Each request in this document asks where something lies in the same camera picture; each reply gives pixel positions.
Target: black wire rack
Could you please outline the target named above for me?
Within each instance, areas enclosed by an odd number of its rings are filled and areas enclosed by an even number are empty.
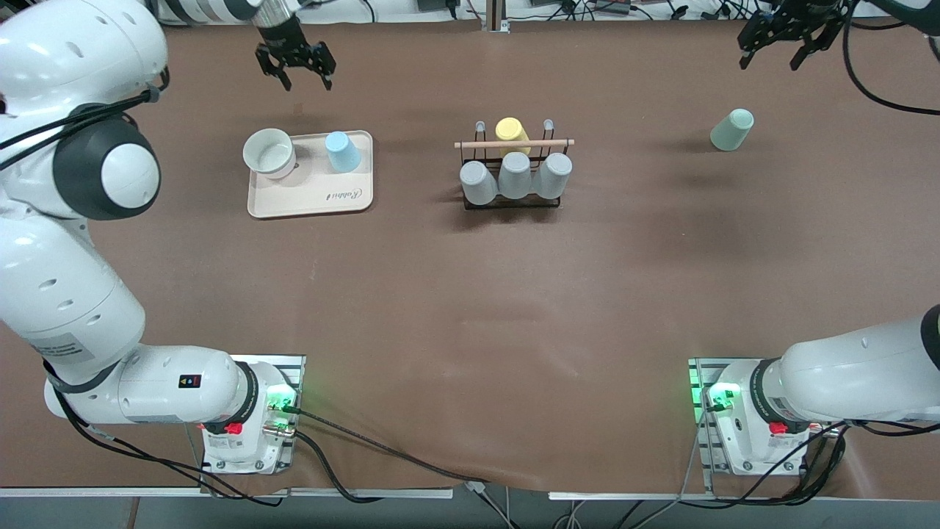
[[[512,147],[513,149],[529,148],[529,170],[533,173],[539,170],[541,163],[548,158],[552,152],[568,154],[568,148],[574,145],[574,139],[566,137],[564,139],[555,139],[555,125],[551,120],[545,120],[542,123],[541,140],[528,141],[490,141],[486,137],[486,124],[483,121],[477,121],[474,130],[473,141],[460,141],[454,143],[454,148],[460,153],[461,167],[467,162],[480,162],[491,174],[498,175],[503,164],[501,149]],[[532,153],[538,149],[539,154],[533,156]],[[535,192],[530,192],[521,199],[507,199],[502,195],[496,195],[496,198],[487,204],[476,205],[466,197],[463,197],[463,209],[466,210],[488,210],[488,209],[508,209],[508,208],[557,208],[561,205],[561,198],[543,199]]]

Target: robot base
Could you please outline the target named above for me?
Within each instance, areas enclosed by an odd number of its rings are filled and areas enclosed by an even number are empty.
[[[751,374],[760,360],[731,363],[708,390],[708,404],[725,407],[713,412],[728,468],[742,475],[763,475],[793,448],[806,441],[809,432],[773,434],[760,417],[749,390]],[[774,469],[772,475],[799,475],[807,450],[804,447]]]
[[[293,460],[297,418],[271,409],[271,404],[300,406],[306,357],[232,355],[245,361],[258,377],[258,402],[238,435],[202,430],[202,467],[212,473],[279,473]]]

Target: yellow cup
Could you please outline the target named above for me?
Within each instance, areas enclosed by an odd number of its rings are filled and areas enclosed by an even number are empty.
[[[499,141],[528,141],[528,134],[525,133],[525,129],[519,120],[515,118],[503,118],[496,124],[496,139]],[[500,154],[503,156],[509,152],[521,152],[528,156],[531,151],[531,147],[499,150]]]

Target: black label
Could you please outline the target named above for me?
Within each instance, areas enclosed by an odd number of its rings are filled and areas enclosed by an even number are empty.
[[[181,388],[198,388],[202,383],[202,375],[180,375]]]

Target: wooden rod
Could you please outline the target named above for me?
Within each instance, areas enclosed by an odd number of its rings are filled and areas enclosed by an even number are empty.
[[[517,149],[520,147],[570,147],[574,138],[529,139],[527,141],[456,141],[454,149]]]

